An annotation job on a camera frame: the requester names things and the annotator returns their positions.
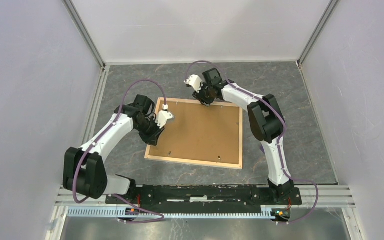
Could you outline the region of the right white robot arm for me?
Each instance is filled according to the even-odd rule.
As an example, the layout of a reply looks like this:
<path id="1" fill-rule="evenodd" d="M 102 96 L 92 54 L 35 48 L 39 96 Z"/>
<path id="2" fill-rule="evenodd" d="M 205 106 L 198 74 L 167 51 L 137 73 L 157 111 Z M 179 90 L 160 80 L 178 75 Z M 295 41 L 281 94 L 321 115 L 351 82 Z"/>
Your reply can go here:
<path id="1" fill-rule="evenodd" d="M 202 75 L 191 75 L 184 83 L 194 89 L 192 96 L 206 107 L 218 99 L 233 103 L 247 112 L 251 132 L 260 141 L 266 157 L 269 199 L 275 204 L 282 204 L 294 189 L 294 182 L 284 160 L 286 124 L 276 97 L 254 94 L 232 81 L 223 80 L 216 68 Z"/>

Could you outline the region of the white photo frame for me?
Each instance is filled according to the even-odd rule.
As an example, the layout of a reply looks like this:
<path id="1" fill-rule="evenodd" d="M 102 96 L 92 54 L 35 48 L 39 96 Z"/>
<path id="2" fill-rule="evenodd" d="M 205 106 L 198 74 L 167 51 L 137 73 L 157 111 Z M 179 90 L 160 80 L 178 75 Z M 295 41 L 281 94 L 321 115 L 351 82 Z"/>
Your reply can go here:
<path id="1" fill-rule="evenodd" d="M 145 159 L 241 170 L 243 168 L 243 109 L 234 103 L 160 97 L 174 115 L 157 146 L 148 145 Z"/>

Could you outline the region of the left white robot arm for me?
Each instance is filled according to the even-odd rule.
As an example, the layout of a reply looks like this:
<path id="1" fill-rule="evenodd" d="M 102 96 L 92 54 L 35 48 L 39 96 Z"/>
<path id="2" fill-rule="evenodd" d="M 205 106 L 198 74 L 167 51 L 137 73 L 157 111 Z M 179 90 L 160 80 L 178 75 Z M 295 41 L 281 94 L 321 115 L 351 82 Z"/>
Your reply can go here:
<path id="1" fill-rule="evenodd" d="M 120 175 L 109 176 L 105 161 L 131 131 L 137 131 L 147 145 L 158 144 L 165 125 L 175 116 L 166 103 L 158 113 L 155 109 L 156 104 L 149 97 L 138 94 L 133 103 L 117 107 L 109 122 L 92 139 L 65 152 L 62 186 L 72 192 L 76 203 L 80 203 L 77 195 L 98 199 L 118 194 L 125 204 L 136 200 L 137 190 L 131 186 L 133 181 Z"/>

